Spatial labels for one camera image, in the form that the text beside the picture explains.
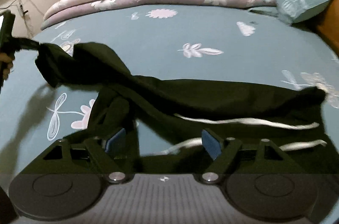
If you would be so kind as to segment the person left hand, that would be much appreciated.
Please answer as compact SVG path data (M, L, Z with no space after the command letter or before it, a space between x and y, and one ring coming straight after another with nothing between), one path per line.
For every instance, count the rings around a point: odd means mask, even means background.
M6 53L0 53L0 62L1 62L3 80L8 79L11 73L11 69L13 68L14 60L15 60L14 55L7 55Z

